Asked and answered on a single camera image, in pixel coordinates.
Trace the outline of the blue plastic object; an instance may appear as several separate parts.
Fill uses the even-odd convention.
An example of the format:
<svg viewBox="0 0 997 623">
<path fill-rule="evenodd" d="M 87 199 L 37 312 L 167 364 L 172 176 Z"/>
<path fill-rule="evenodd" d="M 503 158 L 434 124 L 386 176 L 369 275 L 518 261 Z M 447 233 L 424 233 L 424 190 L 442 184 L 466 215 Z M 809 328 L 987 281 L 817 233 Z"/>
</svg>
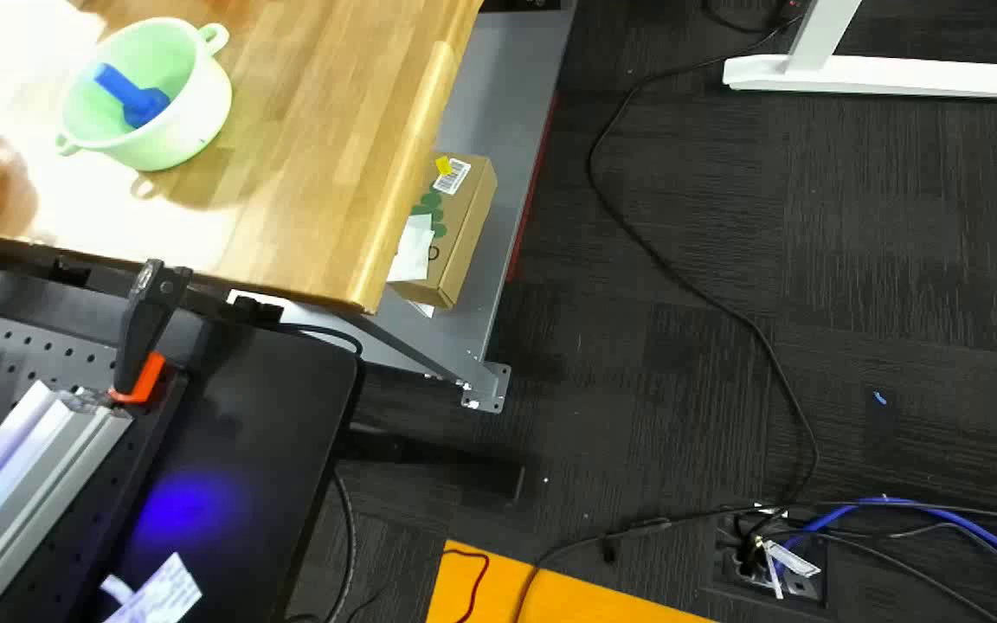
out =
<svg viewBox="0 0 997 623">
<path fill-rule="evenodd" d="M 137 86 L 116 65 L 101 65 L 92 83 L 121 102 L 121 114 L 131 128 L 148 124 L 170 107 L 170 96 L 159 86 Z"/>
</svg>

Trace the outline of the green plastic pot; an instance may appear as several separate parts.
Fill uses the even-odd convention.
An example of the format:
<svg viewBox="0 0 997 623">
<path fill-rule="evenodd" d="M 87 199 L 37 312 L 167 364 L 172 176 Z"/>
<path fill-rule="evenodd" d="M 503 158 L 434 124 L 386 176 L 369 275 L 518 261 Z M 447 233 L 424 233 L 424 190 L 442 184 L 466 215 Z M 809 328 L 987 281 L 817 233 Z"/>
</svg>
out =
<svg viewBox="0 0 997 623">
<path fill-rule="evenodd" d="M 162 174 L 203 151 L 230 122 L 231 79 L 218 61 L 230 26 L 144 17 L 109 33 L 69 77 L 58 102 L 57 147 L 98 151 L 134 174 Z M 170 107 L 131 128 L 121 102 L 92 83 L 101 65 L 121 69 L 137 86 L 159 86 Z"/>
</svg>

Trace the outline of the small cardboard box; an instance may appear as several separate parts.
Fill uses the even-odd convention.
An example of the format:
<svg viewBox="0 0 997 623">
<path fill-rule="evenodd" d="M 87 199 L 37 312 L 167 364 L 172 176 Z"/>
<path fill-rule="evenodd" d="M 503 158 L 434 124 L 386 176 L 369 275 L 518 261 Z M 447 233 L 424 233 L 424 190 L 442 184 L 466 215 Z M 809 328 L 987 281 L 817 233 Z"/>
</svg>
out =
<svg viewBox="0 0 997 623">
<path fill-rule="evenodd" d="M 387 282 L 414 303 L 455 309 L 496 190 L 499 176 L 489 154 L 440 151 L 397 240 Z"/>
</svg>

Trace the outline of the orange floor mat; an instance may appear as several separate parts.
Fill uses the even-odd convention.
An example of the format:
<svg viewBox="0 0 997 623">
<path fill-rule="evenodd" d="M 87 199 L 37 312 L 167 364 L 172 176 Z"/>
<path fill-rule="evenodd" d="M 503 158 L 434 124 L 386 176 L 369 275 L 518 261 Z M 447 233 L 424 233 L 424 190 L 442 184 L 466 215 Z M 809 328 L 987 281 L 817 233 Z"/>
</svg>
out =
<svg viewBox="0 0 997 623">
<path fill-rule="evenodd" d="M 576 575 L 447 541 L 424 623 L 714 623 Z"/>
</svg>

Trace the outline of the white desk foot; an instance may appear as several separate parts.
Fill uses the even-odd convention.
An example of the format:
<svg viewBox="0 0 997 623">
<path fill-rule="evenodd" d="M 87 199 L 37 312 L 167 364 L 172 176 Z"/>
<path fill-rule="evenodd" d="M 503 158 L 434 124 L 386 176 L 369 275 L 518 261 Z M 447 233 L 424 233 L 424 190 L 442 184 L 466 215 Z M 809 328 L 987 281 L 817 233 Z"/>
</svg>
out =
<svg viewBox="0 0 997 623">
<path fill-rule="evenodd" d="M 862 0 L 809 0 L 786 51 L 732 55 L 721 83 L 739 93 L 997 100 L 997 61 L 841 55 L 859 5 Z"/>
</svg>

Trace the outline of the white paper label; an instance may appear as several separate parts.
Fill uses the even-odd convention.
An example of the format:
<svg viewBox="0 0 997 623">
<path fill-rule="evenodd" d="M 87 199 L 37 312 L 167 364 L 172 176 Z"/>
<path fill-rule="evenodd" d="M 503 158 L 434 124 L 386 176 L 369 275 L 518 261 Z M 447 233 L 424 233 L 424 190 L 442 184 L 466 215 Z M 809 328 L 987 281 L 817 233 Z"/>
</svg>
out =
<svg viewBox="0 0 997 623">
<path fill-rule="evenodd" d="M 170 553 L 137 588 L 109 575 L 101 590 L 116 597 L 104 623 L 185 623 L 203 597 L 181 553 Z"/>
</svg>

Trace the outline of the black perforated breadboard plate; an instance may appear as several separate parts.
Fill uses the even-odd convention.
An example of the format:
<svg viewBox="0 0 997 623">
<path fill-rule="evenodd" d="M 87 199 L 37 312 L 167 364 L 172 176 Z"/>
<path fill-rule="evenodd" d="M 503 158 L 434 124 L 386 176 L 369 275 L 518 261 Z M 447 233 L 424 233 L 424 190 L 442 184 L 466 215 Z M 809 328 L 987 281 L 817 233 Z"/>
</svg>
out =
<svg viewBox="0 0 997 623">
<path fill-rule="evenodd" d="M 116 349 L 0 313 L 0 422 L 35 381 L 51 391 L 87 391 L 109 406 Z M 128 534 L 148 467 L 170 433 L 170 406 L 177 396 L 167 391 L 144 407 L 112 406 L 131 420 L 131 429 L 0 596 L 0 623 L 83 623 L 91 616 L 101 601 L 98 581 Z"/>
</svg>

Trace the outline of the aluminium extrusion rail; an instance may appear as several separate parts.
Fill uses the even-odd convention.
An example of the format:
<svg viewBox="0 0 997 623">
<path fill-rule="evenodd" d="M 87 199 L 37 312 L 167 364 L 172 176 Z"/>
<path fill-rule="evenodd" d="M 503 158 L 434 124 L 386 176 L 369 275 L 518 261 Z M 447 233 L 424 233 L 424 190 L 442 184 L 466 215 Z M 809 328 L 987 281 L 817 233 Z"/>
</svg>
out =
<svg viewBox="0 0 997 623">
<path fill-rule="evenodd" d="M 0 422 L 0 596 L 41 548 L 131 420 L 35 381 Z"/>
</svg>

